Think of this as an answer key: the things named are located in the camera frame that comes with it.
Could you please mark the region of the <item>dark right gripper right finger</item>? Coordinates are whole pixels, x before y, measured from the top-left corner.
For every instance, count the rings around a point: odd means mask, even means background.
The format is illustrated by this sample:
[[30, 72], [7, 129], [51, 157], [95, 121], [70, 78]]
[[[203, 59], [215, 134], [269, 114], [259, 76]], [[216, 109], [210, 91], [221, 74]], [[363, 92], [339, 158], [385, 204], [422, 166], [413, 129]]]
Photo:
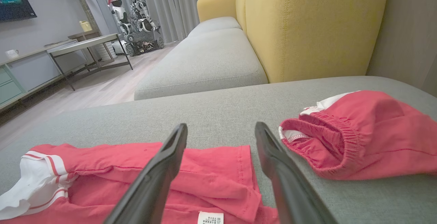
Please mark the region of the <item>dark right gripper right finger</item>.
[[264, 122], [256, 123], [255, 137], [262, 171], [271, 180], [280, 223], [336, 224], [337, 220]]

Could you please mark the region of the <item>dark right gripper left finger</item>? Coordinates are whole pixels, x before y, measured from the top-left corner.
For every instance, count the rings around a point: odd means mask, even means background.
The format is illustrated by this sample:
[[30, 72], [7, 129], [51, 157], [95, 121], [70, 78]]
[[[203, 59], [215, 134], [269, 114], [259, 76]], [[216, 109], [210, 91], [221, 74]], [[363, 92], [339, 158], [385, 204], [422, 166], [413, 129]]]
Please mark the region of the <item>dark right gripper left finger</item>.
[[105, 219], [105, 224], [161, 223], [170, 185], [181, 167], [187, 134], [187, 124], [175, 127]]

